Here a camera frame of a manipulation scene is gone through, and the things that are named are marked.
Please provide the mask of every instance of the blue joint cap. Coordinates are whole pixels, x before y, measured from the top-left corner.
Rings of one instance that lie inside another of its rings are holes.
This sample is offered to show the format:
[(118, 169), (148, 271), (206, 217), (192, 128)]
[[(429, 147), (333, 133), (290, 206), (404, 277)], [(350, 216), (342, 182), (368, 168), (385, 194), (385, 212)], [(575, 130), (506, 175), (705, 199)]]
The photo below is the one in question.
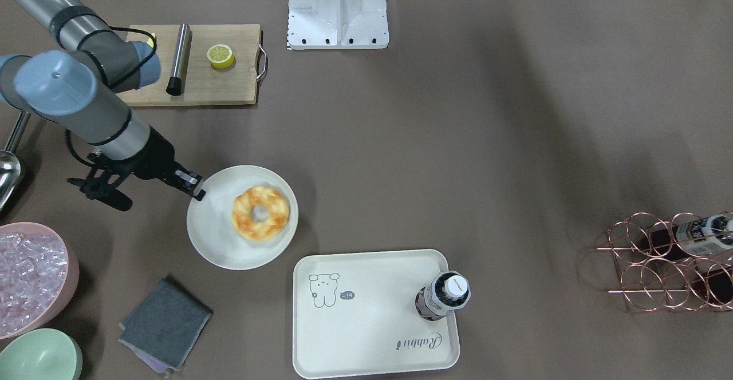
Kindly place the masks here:
[[(15, 57), (27, 57), (27, 55), (21, 55), (21, 54), (0, 55), (0, 70), (2, 70), (3, 66), (5, 65), (5, 62), (8, 62)], [(5, 99), (5, 97), (2, 95), (2, 90), (0, 90), (0, 101), (3, 101), (3, 103), (10, 105), (10, 102), (8, 102), (8, 100)]]
[[(133, 41), (133, 46), (135, 46), (135, 51), (138, 54), (138, 62), (142, 62), (152, 52), (152, 46), (142, 41)], [(157, 57), (157, 52), (140, 67), (139, 73), (140, 83), (138, 84), (138, 90), (146, 85), (151, 85), (160, 78), (160, 59)]]
[(29, 59), (13, 79), (15, 90), (36, 111), (68, 116), (97, 96), (97, 78), (71, 55), (49, 51)]

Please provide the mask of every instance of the brown tabletop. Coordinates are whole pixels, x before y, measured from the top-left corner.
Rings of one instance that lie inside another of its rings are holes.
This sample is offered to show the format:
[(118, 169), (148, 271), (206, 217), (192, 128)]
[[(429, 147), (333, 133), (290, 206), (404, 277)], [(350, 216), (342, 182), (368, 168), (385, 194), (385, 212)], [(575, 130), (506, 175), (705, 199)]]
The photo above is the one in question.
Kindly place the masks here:
[[(387, 0), (387, 49), (327, 52), (285, 49), (288, 0), (81, 1), (111, 25), (260, 23), (257, 106), (137, 112), (189, 169), (267, 167), (300, 206), (276, 260), (223, 270), (189, 242), (186, 195), (129, 179), (130, 211), (87, 200), (63, 128), (34, 117), (18, 148), (33, 176), (0, 221), (46, 224), (78, 253), (78, 292), (48, 326), (79, 342), (82, 378), (157, 378), (118, 323), (168, 275), (214, 312), (178, 377), (299, 378), (296, 262), (419, 248), (471, 281), (460, 359), (374, 378), (730, 374), (733, 314), (626, 313), (593, 249), (636, 211), (731, 210), (733, 0)], [(0, 54), (56, 48), (0, 7)], [(0, 106), (3, 136), (15, 117)]]

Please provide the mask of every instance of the ice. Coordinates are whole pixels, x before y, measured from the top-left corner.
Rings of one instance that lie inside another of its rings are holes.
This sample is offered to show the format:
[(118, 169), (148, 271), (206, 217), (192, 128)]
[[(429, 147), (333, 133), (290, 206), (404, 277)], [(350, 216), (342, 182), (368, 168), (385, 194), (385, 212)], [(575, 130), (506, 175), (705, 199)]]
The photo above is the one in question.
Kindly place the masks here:
[(68, 271), (63, 242), (43, 234), (0, 234), (0, 335), (29, 325), (55, 300)]

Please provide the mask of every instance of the lemon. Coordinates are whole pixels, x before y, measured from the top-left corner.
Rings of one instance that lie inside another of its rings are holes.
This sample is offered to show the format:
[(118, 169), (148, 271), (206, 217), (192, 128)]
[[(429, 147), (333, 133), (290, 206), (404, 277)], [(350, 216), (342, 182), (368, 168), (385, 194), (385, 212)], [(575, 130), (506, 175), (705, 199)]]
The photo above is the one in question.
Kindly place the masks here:
[(209, 59), (209, 64), (215, 69), (228, 69), (234, 63), (234, 52), (231, 51), (230, 46), (222, 43), (209, 48), (206, 57)]

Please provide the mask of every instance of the mint green bowl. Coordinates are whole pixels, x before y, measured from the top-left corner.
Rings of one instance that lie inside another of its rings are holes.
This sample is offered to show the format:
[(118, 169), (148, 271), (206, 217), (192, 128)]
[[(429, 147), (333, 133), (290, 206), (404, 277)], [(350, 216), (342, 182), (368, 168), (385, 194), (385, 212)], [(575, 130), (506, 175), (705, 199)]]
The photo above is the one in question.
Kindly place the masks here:
[(8, 380), (77, 380), (81, 349), (73, 338), (53, 328), (29, 331), (0, 353), (0, 378)]

